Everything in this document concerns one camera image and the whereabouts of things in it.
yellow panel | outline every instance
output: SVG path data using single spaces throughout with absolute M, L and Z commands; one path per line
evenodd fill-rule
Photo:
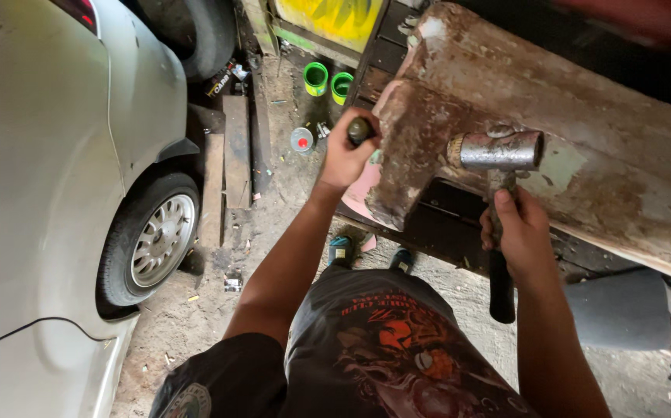
M 382 0 L 275 0 L 282 19 L 363 52 Z

black rubber handle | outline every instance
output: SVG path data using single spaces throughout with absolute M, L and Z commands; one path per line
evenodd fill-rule
M 374 128 L 371 123 L 364 118 L 354 118 L 346 128 L 348 139 L 354 147 L 358 147 L 365 140 L 374 136 Z
M 490 316 L 502 324 L 516 320 L 514 280 L 508 274 L 506 258 L 500 250 L 490 251 Z

foot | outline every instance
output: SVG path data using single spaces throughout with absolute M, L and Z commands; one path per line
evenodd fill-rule
M 328 265 L 351 268 L 353 264 L 353 240 L 347 235 L 338 235 L 330 241 L 328 247 Z
M 390 269 L 401 270 L 405 274 L 410 274 L 413 270 L 415 259 L 410 250 L 405 247 L 398 247 L 395 254 L 392 254 L 392 261 L 390 261 Z

concrete floor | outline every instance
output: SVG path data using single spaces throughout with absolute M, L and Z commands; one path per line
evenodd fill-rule
M 255 161 L 257 170 L 265 166 L 272 171 L 271 178 L 254 184 L 254 192 L 261 192 L 261 199 L 249 211 L 228 210 L 224 246 L 207 254 L 198 290 L 194 289 L 199 283 L 197 277 L 178 272 L 142 305 L 112 416 L 146 416 L 166 374 L 219 341 L 239 297 L 238 293 L 223 292 L 223 274 L 239 269 L 243 279 L 249 278 L 307 199 L 326 147 L 319 144 L 312 155 L 299 156 L 289 147 L 289 134 L 307 121 L 334 120 L 338 115 L 333 111 L 337 107 L 326 103 L 332 102 L 329 96 L 312 99 L 303 92 L 301 70 L 312 57 L 292 52 L 290 59 L 279 62 L 267 57 L 264 61 L 266 102 L 287 101 L 269 104 L 271 158 Z M 322 109 L 330 109 L 330 114 Z M 331 225 L 331 234 L 342 231 L 358 238 L 364 235 L 339 223 Z M 247 240 L 251 242 L 249 254 Z M 361 255 L 359 268 L 386 266 L 396 246 L 379 240 L 377 248 Z M 323 252 L 321 271 L 326 256 Z M 498 324 L 490 318 L 486 279 L 423 254 L 418 256 L 414 274 L 442 294 L 454 309 L 462 331 L 500 375 L 516 386 L 516 326 Z M 194 295 L 200 298 L 188 302 Z M 588 348 L 584 352 L 615 417 L 671 416 L 669 355 Z M 166 354 L 174 359 L 170 365 L 165 361 Z

silver car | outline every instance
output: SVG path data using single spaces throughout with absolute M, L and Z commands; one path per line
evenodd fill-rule
M 198 220 L 186 89 L 117 0 L 0 1 L 0 416 L 109 414 L 139 316 L 117 309 Z

